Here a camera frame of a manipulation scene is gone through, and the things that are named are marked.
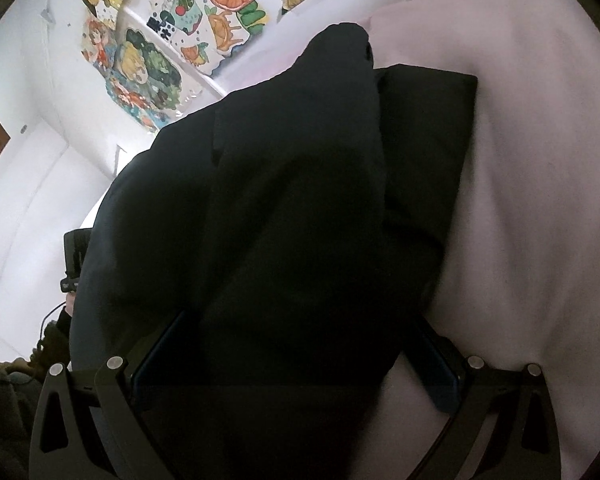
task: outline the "silver screw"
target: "silver screw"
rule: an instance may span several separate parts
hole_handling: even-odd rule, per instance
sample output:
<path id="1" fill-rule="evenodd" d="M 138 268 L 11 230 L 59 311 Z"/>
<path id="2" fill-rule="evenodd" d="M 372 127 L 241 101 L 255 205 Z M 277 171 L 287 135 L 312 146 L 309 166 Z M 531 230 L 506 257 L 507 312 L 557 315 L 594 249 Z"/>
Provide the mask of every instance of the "silver screw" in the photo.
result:
<path id="1" fill-rule="evenodd" d="M 122 357 L 118 357 L 116 355 L 107 361 L 107 368 L 109 370 L 117 370 L 118 368 L 120 368 L 122 366 L 123 362 L 124 361 L 123 361 Z"/>
<path id="2" fill-rule="evenodd" d="M 484 366 L 483 358 L 478 357 L 477 355 L 472 355 L 466 361 L 469 363 L 469 366 L 474 370 L 479 370 Z"/>
<path id="3" fill-rule="evenodd" d="M 63 368 L 64 367 L 62 366 L 62 363 L 56 363 L 54 365 L 51 365 L 51 367 L 49 368 L 49 373 L 53 375 L 53 377 L 55 377 L 56 375 L 60 375 Z"/>
<path id="4" fill-rule="evenodd" d="M 537 364 L 531 363 L 527 365 L 526 371 L 529 372 L 533 377 L 539 377 L 542 375 L 542 368 L 540 368 Z"/>

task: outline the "pink fabric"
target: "pink fabric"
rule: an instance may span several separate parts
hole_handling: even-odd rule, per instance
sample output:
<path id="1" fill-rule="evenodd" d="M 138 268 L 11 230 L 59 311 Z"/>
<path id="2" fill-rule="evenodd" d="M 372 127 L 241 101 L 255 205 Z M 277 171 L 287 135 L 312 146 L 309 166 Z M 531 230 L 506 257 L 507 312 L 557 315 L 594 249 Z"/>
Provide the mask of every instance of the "pink fabric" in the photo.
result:
<path id="1" fill-rule="evenodd" d="M 576 0 L 411 0 L 367 26 L 378 67 L 478 77 L 429 319 L 465 355 L 541 364 L 579 478 L 600 449 L 600 34 Z"/>

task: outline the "black camera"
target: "black camera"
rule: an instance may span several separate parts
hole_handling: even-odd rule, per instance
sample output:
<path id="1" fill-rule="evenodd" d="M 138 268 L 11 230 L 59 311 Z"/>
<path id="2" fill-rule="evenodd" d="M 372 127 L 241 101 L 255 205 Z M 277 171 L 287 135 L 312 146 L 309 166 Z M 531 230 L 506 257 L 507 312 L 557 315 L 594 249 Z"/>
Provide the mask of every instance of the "black camera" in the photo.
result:
<path id="1" fill-rule="evenodd" d="M 87 254 L 91 229 L 75 229 L 64 234 L 64 265 L 66 278 L 60 281 L 62 292 L 77 292 L 82 263 Z"/>

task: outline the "folded black fabric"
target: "folded black fabric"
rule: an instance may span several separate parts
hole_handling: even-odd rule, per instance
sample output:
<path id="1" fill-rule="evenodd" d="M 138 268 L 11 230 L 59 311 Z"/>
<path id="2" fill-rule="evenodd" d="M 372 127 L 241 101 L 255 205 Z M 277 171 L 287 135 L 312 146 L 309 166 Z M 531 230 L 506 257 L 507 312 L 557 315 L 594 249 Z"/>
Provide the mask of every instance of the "folded black fabric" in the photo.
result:
<path id="1" fill-rule="evenodd" d="M 182 475 L 345 478 L 442 263 L 476 83 L 374 71 L 366 32 L 344 23 L 165 128 L 98 212 L 74 370 L 185 311 L 190 337 L 142 415 Z"/>

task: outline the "cable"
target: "cable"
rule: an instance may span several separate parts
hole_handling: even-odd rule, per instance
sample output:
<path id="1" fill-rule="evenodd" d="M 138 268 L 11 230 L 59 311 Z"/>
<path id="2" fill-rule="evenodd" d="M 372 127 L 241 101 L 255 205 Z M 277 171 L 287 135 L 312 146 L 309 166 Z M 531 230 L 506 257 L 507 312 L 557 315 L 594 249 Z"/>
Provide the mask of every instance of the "cable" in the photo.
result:
<path id="1" fill-rule="evenodd" d="M 66 301 L 63 301 L 62 303 L 60 303 L 58 306 L 55 307 L 55 309 L 53 309 L 51 312 L 49 312 L 46 316 L 45 319 L 42 320 L 42 324 L 40 325 L 40 337 L 38 338 L 38 341 L 42 340 L 42 331 L 45 327 L 45 321 L 48 319 L 49 316 L 51 316 L 51 314 L 53 314 L 56 310 L 58 310 L 61 306 L 65 306 L 66 305 Z"/>

